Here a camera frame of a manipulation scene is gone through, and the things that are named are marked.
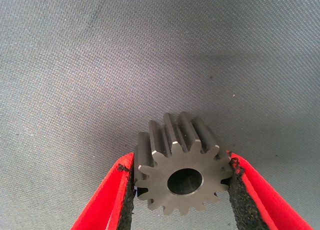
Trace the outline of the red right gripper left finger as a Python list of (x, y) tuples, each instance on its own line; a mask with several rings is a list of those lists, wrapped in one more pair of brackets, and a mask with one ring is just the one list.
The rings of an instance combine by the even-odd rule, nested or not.
[(134, 197), (134, 154), (128, 153), (114, 163), (71, 229), (130, 230)]

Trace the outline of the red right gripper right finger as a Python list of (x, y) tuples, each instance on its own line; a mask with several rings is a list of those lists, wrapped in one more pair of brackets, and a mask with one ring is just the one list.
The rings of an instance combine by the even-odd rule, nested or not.
[(311, 225), (242, 156), (231, 157), (229, 201), (239, 230), (311, 230)]

